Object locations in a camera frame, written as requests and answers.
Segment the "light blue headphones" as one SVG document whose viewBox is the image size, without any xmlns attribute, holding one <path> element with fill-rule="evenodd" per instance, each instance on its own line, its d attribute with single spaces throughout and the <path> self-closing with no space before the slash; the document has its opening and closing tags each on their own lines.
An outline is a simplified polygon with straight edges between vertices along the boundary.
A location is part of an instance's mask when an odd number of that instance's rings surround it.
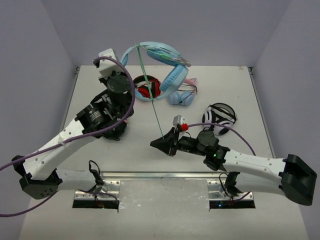
<svg viewBox="0 0 320 240">
<path fill-rule="evenodd" d="M 150 58 L 163 63 L 163 65 L 141 66 L 141 75 L 144 76 L 148 88 L 150 89 L 147 75 L 150 75 L 160 81 L 159 89 L 161 91 L 161 94 L 155 98 L 151 97 L 151 99 L 149 99 L 148 101 L 140 101 L 151 102 L 164 100 L 173 92 L 178 90 L 178 88 L 182 85 L 184 80 L 187 78 L 189 67 L 191 66 L 191 64 L 187 60 L 185 60 L 176 49 L 165 43 L 144 41 L 135 44 L 124 52 L 120 59 L 122 65 L 127 65 L 129 54 L 131 51 L 135 51 L 140 57 L 141 50 L 145 50 L 146 54 Z"/>
</svg>

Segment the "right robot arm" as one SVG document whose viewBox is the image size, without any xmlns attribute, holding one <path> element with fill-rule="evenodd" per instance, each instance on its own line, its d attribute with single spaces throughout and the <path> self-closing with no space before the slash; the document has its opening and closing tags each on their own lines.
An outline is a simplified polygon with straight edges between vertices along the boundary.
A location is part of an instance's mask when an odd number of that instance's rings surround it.
<svg viewBox="0 0 320 240">
<path fill-rule="evenodd" d="M 164 137 L 151 141 L 150 146 L 171 157 L 178 151 L 203 156 L 209 169 L 227 173 L 223 188 L 232 197 L 262 192 L 284 196 L 303 206 L 313 204 L 317 173 L 297 155 L 271 158 L 245 154 L 220 145 L 209 130 L 193 138 L 174 127 Z"/>
</svg>

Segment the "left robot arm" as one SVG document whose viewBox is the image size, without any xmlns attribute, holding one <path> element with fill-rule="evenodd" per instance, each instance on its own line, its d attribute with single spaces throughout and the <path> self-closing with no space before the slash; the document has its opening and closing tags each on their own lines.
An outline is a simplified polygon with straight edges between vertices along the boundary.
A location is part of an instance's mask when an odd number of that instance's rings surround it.
<svg viewBox="0 0 320 240">
<path fill-rule="evenodd" d="M 112 126 L 134 113 L 130 109 L 131 85 L 124 72 L 113 71 L 109 77 L 100 77 L 99 81 L 106 90 L 95 96 L 63 131 L 41 147 L 39 155 L 13 165 L 21 175 L 22 191 L 33 199 L 44 199 L 61 190 L 98 193 L 107 188 L 98 168 L 59 168 L 67 158 L 97 139 L 120 140 L 127 123 L 123 121 L 117 127 Z"/>
</svg>

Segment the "red headphones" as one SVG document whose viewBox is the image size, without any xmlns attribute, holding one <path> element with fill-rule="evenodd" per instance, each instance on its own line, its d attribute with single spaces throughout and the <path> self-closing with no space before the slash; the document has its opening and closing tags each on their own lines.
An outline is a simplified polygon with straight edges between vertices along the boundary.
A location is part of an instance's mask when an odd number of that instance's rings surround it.
<svg viewBox="0 0 320 240">
<path fill-rule="evenodd" d="M 151 97 L 157 98 L 161 94 L 161 82 L 152 75 L 147 75 L 146 78 L 150 88 L 148 88 L 144 75 L 137 76 L 133 80 L 135 86 L 135 97 L 141 101 L 148 101 Z"/>
</svg>

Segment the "pink blue cat-ear headphones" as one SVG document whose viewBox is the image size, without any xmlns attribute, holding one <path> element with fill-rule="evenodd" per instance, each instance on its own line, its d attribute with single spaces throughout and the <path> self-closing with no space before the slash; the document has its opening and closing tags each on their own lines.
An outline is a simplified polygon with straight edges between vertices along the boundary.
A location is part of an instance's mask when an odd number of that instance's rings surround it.
<svg viewBox="0 0 320 240">
<path fill-rule="evenodd" d="M 166 98 L 168 103 L 170 105 L 190 106 L 198 94 L 196 83 L 197 78 L 186 78 L 178 90 Z"/>
</svg>

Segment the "white black headphones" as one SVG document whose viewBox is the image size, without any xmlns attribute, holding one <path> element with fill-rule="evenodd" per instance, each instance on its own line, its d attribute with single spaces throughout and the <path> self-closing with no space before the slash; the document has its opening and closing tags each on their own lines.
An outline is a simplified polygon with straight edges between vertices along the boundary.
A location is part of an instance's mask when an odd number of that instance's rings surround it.
<svg viewBox="0 0 320 240">
<path fill-rule="evenodd" d="M 237 121 L 234 109 L 228 104 L 217 102 L 208 106 L 202 115 L 202 123 L 219 124 L 231 128 Z"/>
</svg>

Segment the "metal rail bracket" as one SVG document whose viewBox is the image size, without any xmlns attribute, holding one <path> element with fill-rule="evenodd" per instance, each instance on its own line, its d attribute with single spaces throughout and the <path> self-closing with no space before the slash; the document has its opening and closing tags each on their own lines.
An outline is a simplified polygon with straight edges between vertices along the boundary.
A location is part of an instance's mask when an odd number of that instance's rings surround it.
<svg viewBox="0 0 320 240">
<path fill-rule="evenodd" d="M 226 208 L 240 201 L 253 202 L 253 194 L 240 193 L 239 196 L 231 196 L 224 190 L 225 180 L 228 174 L 224 172 L 101 172 L 103 186 L 99 191 L 82 191 L 79 187 L 67 186 L 66 190 L 74 191 L 73 202 L 93 203 L 96 208 L 107 208 L 107 205 L 118 204 L 121 200 L 121 183 L 128 180 L 205 180 L 208 188 L 208 199 L 211 204 L 219 208 Z"/>
</svg>

